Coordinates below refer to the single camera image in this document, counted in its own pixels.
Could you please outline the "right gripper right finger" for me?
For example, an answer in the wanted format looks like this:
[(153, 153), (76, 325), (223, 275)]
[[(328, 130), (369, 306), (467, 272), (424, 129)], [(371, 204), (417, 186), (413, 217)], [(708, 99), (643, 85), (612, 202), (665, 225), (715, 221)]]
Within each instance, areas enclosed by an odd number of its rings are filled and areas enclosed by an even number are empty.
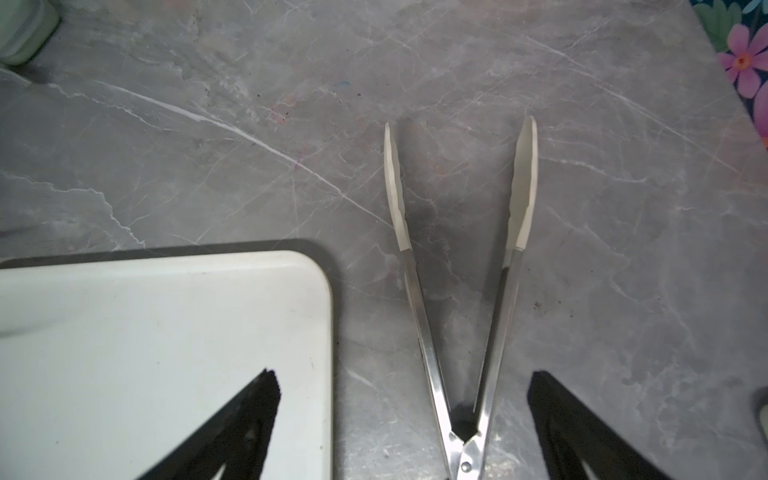
[(533, 373), (527, 392), (551, 479), (666, 479), (547, 371)]

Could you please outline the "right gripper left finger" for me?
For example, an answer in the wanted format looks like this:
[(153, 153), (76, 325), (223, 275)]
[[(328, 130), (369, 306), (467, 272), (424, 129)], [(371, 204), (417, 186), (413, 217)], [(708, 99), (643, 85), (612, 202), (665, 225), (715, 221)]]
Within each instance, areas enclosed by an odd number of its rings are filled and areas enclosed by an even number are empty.
[(263, 370), (144, 479), (258, 479), (263, 471), (281, 390)]

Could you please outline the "steel tongs white tips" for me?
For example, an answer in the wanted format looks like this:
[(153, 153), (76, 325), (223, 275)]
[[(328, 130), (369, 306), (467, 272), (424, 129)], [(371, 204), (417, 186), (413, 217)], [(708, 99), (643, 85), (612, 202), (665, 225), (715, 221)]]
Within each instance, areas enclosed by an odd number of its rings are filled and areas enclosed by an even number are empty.
[[(440, 450), (450, 479), (481, 479), (492, 435), (505, 346), (523, 273), (539, 184), (537, 121), (526, 116), (501, 174), (492, 181), (491, 211), (480, 213), (480, 195), (461, 207), (455, 194), (444, 205), (461, 214), (453, 231), (466, 240), (480, 230), (483, 252), (450, 262), (427, 244), (427, 205), (417, 196), (418, 168), (398, 156), (397, 131), (383, 130), (383, 178), (402, 288), (416, 325), (426, 386)], [(468, 266), (479, 261), (479, 267)], [(459, 270), (468, 267), (470, 277)]]

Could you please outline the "white plastic tray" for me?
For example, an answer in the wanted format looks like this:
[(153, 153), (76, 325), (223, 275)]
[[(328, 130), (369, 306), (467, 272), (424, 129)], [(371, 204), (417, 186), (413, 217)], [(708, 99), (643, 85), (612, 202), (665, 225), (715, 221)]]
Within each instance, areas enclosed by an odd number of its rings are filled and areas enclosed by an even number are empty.
[(262, 475), (333, 475), (332, 293), (293, 251), (5, 269), (1, 475), (135, 479), (263, 371)]

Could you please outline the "mint green glasses case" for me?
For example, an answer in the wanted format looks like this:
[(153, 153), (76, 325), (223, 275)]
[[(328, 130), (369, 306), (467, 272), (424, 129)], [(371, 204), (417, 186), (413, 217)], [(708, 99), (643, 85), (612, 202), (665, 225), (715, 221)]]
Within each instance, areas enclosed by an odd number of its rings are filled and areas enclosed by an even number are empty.
[(1, 0), (1, 64), (27, 63), (50, 38), (60, 15), (47, 0)]

